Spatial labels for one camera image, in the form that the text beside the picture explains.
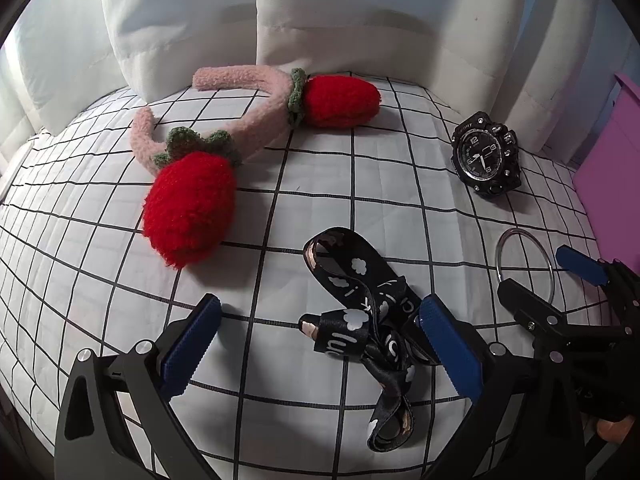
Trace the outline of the right human hand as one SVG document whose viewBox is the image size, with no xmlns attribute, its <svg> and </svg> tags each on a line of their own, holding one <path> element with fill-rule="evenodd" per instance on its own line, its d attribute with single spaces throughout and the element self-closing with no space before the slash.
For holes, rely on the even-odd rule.
<svg viewBox="0 0 640 480">
<path fill-rule="evenodd" d="M 608 420 L 600 419 L 597 422 L 597 433 L 606 442 L 620 445 L 626 439 L 632 426 L 634 426 L 634 418 L 632 416 L 625 417 L 620 422 L 609 422 Z"/>
</svg>

